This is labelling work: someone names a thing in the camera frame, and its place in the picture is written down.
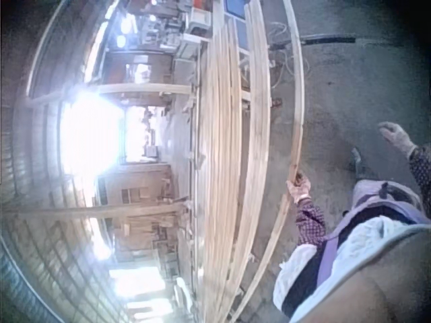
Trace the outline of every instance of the white cloth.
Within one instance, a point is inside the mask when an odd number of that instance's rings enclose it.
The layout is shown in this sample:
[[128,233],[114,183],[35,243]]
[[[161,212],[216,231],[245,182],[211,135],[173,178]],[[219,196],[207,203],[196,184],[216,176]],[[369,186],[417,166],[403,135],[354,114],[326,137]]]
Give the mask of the white cloth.
[[[355,268],[388,241],[403,236],[406,230],[414,229],[415,227],[423,227],[423,225],[406,225],[382,215],[359,224],[338,248],[332,273],[327,281],[337,281],[344,275],[347,268]],[[310,244],[301,245],[295,249],[287,262],[280,264],[281,271],[275,282],[273,292],[274,305],[280,311],[290,288],[308,261],[316,254],[316,251],[316,246]],[[308,299],[313,298],[322,288],[325,289],[325,286],[327,286],[326,282]]]
[[[380,219],[374,223],[374,225],[370,225],[371,223],[368,222],[373,220],[371,219],[357,226],[358,231],[356,234],[358,234],[358,236],[354,235],[354,230],[352,234],[350,234],[349,238],[344,242],[344,244],[346,244],[345,250],[341,251],[341,254],[343,254],[347,262],[340,261],[336,266],[334,265],[336,268],[333,270],[331,276],[322,285],[320,285],[319,288],[309,298],[307,298],[302,302],[301,305],[298,306],[294,315],[291,317],[290,322],[301,321],[305,315],[307,315],[319,303],[321,303],[336,287],[341,285],[360,267],[379,256],[383,251],[385,251],[387,246],[390,246],[392,243],[399,241],[410,234],[421,231],[431,231],[431,225],[404,225],[402,223],[390,224],[386,219]],[[374,245],[365,243],[361,244],[362,247],[357,248],[360,245],[358,242],[362,241],[362,239],[359,238],[360,235],[362,235],[363,238],[366,236],[372,236],[374,239]]]
[[278,274],[273,292],[274,305],[280,311],[290,287],[308,261],[316,254],[316,251],[317,247],[313,244],[301,244],[296,247],[288,261],[280,264],[281,271]]

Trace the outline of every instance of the stack of lumber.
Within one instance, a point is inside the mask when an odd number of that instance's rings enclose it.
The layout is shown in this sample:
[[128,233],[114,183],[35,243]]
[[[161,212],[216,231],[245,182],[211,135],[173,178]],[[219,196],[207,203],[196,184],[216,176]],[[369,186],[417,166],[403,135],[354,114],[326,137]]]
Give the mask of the stack of lumber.
[[234,242],[241,161],[241,88],[238,46],[233,22],[209,43],[206,85],[202,89],[202,143],[206,162],[203,317],[213,322],[220,307]]
[[[267,39],[258,0],[246,6],[250,52],[251,112],[243,208],[238,212],[241,165],[241,88],[234,23],[209,43],[202,60],[199,147],[206,161],[197,187],[205,217],[203,261],[204,322],[224,322],[239,290],[255,238],[265,187],[270,123]],[[240,217],[235,232],[237,217]]]
[[267,39],[259,0],[252,0],[246,5],[245,14],[251,85],[248,165],[244,206],[232,260],[231,275],[223,294],[217,322],[224,322],[229,314],[244,276],[259,222],[268,164],[271,86]]

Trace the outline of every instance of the corrugated metal wall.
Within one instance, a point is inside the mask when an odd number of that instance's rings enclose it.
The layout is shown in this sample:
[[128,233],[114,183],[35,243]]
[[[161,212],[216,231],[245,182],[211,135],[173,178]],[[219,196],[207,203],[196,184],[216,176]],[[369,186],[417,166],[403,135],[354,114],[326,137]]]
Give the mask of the corrugated metal wall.
[[[19,3],[7,11],[5,18],[2,15],[3,210],[10,205],[85,206],[79,183],[62,174],[59,121],[64,103],[52,102],[35,109],[20,105],[32,55],[57,4]],[[68,2],[53,25],[35,74],[31,91],[34,97],[83,80],[92,42],[110,4],[106,0]],[[5,247],[31,286],[65,322],[129,321],[124,304],[114,294],[108,271],[94,256],[93,232],[87,220],[3,219],[1,233]],[[2,270],[8,274],[2,295],[17,304],[31,298],[26,284],[14,283],[16,275],[11,267],[3,266]],[[46,313],[43,307],[37,301],[27,307],[17,305],[18,319],[11,320],[24,322],[31,317],[35,322],[55,322],[54,317],[42,314]],[[34,312],[41,313],[40,319]]]

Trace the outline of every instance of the work glove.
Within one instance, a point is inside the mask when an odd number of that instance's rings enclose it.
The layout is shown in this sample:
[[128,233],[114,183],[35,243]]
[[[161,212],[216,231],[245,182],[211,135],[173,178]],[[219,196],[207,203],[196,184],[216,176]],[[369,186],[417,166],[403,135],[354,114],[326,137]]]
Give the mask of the work glove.
[[410,158],[411,153],[417,147],[411,142],[409,135],[397,123],[381,122],[378,124],[378,129],[382,136],[400,150],[407,158]]
[[288,190],[292,198],[294,199],[294,203],[297,205],[303,199],[310,198],[310,188],[311,183],[310,180],[302,173],[298,171],[296,173],[295,183],[287,181]]

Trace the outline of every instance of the concrete floor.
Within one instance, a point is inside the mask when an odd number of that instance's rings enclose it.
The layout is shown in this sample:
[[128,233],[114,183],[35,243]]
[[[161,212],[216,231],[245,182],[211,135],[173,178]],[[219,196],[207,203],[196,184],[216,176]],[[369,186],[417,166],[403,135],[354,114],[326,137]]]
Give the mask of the concrete floor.
[[[413,46],[411,37],[400,28],[392,13],[376,2],[293,0],[301,36],[353,33],[370,38],[397,38],[403,44],[402,47],[360,44],[303,47],[306,111],[300,167],[310,178],[314,202],[325,212],[327,231],[337,225],[342,212],[350,207],[355,182],[350,166],[352,147],[360,149],[380,178],[396,180],[418,191],[407,162],[381,138],[378,122],[400,123],[417,144],[431,141],[429,60]],[[287,23],[282,0],[264,1],[263,15],[267,33],[273,27],[272,22]],[[288,38],[288,33],[278,37]],[[186,70],[179,65],[175,74],[189,75]],[[257,261],[248,264],[243,289],[248,288],[257,270],[280,198],[286,191],[294,113],[294,82],[289,73],[284,73],[272,96],[281,98],[283,104],[271,111],[267,180],[253,245]],[[184,104],[179,100],[174,108],[168,132],[170,157],[166,160],[172,164],[179,196],[188,191],[185,174],[188,174],[190,129],[188,116],[180,113]],[[272,303],[272,292],[279,263],[287,260],[296,246],[295,211],[292,208],[268,270],[240,317],[243,322],[286,322],[286,317]]]

